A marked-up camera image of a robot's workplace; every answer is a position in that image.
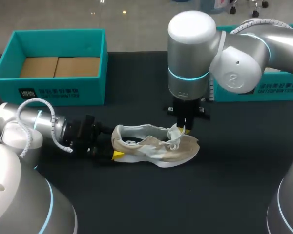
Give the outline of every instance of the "coiled cable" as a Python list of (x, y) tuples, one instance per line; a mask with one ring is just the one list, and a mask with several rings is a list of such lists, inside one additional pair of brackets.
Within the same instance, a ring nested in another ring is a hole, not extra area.
[(46, 100), (43, 100), (41, 98), (33, 98), (33, 99), (29, 99), (29, 100), (23, 102), (18, 107), (18, 110), (16, 112), (16, 121), (19, 124), (19, 126), (21, 126), (23, 128), (23, 130), (26, 132), (26, 135), (27, 135), (27, 143), (26, 143), (26, 146), (23, 149), (22, 153), (20, 154), (20, 157), (24, 157), (26, 155), (26, 153), (28, 152), (28, 149), (30, 147), (30, 144), (32, 142), (32, 135), (31, 135), (29, 128), (25, 124), (23, 124), (21, 121), (21, 111), (26, 105), (28, 105), (29, 103), (32, 103), (32, 102), (41, 102), (49, 108), (49, 110), (51, 112), (51, 137), (52, 137), (54, 144), (63, 151), (66, 151), (69, 153), (73, 152), (73, 149), (71, 149), (69, 147), (62, 146), (61, 144), (58, 143), (58, 141), (55, 138), (55, 112), (54, 112), (52, 105), (49, 102), (47, 102)]

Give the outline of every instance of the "blue led ring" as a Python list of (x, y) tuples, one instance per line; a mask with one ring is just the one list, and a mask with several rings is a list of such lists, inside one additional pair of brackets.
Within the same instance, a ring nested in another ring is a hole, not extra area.
[(270, 48), (269, 48), (269, 46), (267, 45), (267, 43), (263, 40), (263, 39), (261, 39), (260, 37), (258, 37), (258, 36), (256, 36), (256, 35), (253, 35), (253, 34), (248, 34), (248, 33), (244, 33), (244, 34), (240, 34), (240, 35), (242, 35), (242, 36), (250, 36), (250, 37), (252, 37), (252, 38), (256, 38), (256, 39), (259, 39), (262, 43), (264, 43), (265, 44), (265, 46), (267, 47), (267, 49), (268, 49), (268, 52), (269, 52), (269, 60), (270, 60), (270, 58), (271, 58), (271, 56), (272, 56), (272, 54), (271, 54), (271, 51), (270, 51)]
[(196, 77), (196, 78), (183, 78), (183, 77), (177, 76), (177, 75), (175, 75), (173, 72), (171, 72), (171, 70), (169, 69), (169, 67), (168, 67), (168, 70), (169, 70), (169, 72), (170, 72), (175, 78), (177, 78), (177, 79), (181, 79), (181, 80), (185, 80), (185, 81), (194, 81), (194, 80), (202, 79), (202, 78), (206, 77), (206, 76), (209, 74), (209, 72), (206, 72), (204, 75), (202, 75), (202, 76), (200, 76), (200, 77)]

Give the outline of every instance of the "beige sneaker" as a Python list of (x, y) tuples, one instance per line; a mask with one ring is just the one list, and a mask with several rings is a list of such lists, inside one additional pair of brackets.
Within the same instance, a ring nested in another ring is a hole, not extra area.
[(149, 124), (140, 126), (118, 125), (112, 134), (115, 151), (124, 155), (114, 157), (117, 162), (152, 162), (159, 167), (175, 167), (196, 156), (198, 139), (185, 135), (174, 124), (171, 128)]

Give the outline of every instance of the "black logo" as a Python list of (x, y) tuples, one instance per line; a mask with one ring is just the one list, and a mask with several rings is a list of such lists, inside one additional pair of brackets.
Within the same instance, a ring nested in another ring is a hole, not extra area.
[(25, 100), (37, 98), (36, 92), (33, 88), (21, 88), (19, 89), (19, 93)]

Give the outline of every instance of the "white sole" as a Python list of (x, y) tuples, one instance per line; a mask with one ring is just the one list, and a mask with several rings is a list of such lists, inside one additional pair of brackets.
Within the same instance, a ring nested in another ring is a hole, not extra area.
[(155, 164), (158, 167), (162, 167), (162, 168), (168, 168), (168, 167), (176, 167), (179, 166), (181, 164), (184, 164), (188, 161), (190, 161), (191, 159), (193, 159), (195, 157), (188, 157), (186, 159), (177, 161), (177, 162), (163, 162), (163, 161), (159, 161), (158, 159), (154, 159), (154, 158), (149, 158), (146, 156), (136, 156), (136, 155), (124, 155), (121, 158), (117, 158), (114, 161), (115, 162), (127, 162), (127, 163), (135, 163), (135, 162), (151, 162), (153, 164)]

